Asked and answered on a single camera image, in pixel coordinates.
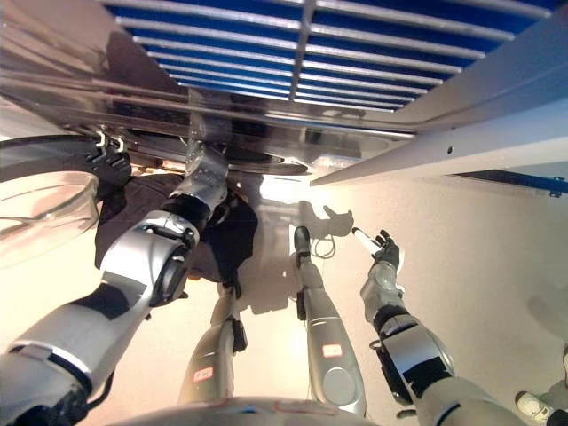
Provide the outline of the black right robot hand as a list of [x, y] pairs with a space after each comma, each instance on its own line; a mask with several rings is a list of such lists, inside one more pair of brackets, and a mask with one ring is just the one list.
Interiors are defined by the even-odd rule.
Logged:
[[353, 227], [351, 233], [369, 252], [375, 264], [386, 262], [396, 270], [404, 264], [404, 250], [386, 230], [382, 229], [375, 237], [368, 235], [359, 227]]

